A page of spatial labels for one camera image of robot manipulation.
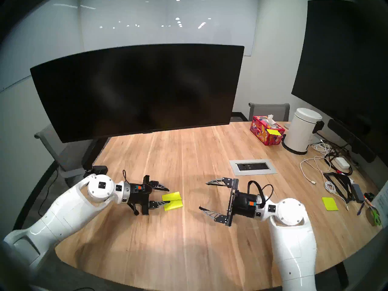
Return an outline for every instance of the chair backrest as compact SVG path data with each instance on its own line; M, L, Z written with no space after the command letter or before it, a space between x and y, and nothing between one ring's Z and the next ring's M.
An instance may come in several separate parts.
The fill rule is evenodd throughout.
M284 104L255 104L249 103L251 109L249 110L249 120L253 119L253 116L267 116L269 114L274 115L274 121L288 122L288 116L290 113L290 105Z
M41 140L47 151L65 171L82 168L82 159L93 141L62 143L51 124L34 137Z

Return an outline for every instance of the tv screen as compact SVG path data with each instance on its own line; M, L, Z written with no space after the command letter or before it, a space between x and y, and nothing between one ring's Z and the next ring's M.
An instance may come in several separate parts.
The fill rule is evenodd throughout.
M62 142L229 124L243 46L137 45L31 68Z
M292 94L339 121L388 165L388 46L355 3L308 2Z

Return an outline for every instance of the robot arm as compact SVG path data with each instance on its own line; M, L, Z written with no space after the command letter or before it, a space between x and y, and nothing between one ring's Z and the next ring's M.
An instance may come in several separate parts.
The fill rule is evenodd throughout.
M19 258L35 270L48 252L62 240L79 231L114 199L93 206L81 193L81 189L96 180L92 174L59 196L31 227L9 233L4 241L19 253Z
M88 198L81 193L81 189L86 185ZM152 189L168 190L158 182L150 182L148 175L144 177L143 184L131 184L127 180L115 184L106 175L91 174L59 196L35 224L27 229L12 231L4 241L10 246L12 254L16 255L22 264L28 265L30 272L34 273L47 253L88 224L110 202L128 203L134 211L135 203L147 206L147 211L148 208L157 208L167 203L148 202ZM90 201L99 204L94 206Z
M282 277L283 290L316 291L314 274L317 244L304 205L293 198L273 203L264 196L256 182L250 181L248 187L251 183L258 187L259 195L240 192L238 179L223 177L212 180L207 184L231 189L227 214L199 208L214 221L226 226L231 226L234 215L258 218L260 221L269 219L272 252Z

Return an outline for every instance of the wooden table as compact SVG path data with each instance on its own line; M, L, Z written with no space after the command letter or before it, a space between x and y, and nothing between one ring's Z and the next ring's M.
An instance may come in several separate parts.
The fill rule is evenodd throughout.
M149 174L172 192L179 191L183 208L150 210L135 216L126 204L111 204L86 227L56 248L65 263L96 276L145 289L258 290L281 285L272 257L267 222L236 215L231 227L215 223L198 209L201 205L225 212L230 190L207 186L209 180L234 177L229 160L270 159L277 174L240 176L239 189L249 180L272 184L273 202L293 197L305 206L317 241L316 273L348 258L378 232L366 219L366 208L355 201L349 211L323 186L318 171L304 166L303 158L317 155L311 148L298 156L279 146L264 146L248 122L152 134L113 137L95 164L104 164L115 182L127 171L130 182ZM356 169L351 176L363 192L376 187ZM155 191L151 200L165 192ZM270 188L264 190L269 195ZM326 211L321 197L334 197L339 211Z

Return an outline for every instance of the monitor stand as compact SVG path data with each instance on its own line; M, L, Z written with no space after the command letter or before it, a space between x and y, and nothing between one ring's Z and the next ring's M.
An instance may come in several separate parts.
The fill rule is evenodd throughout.
M107 140L107 137L93 140L89 148L86 150L82 159L82 167L85 170L84 177L87 177L90 174L105 175L108 172L107 166L93 166L94 161L104 148Z
M363 141L345 128L341 122L330 119L328 127L351 145L352 152L360 154L368 163L374 161L376 154Z

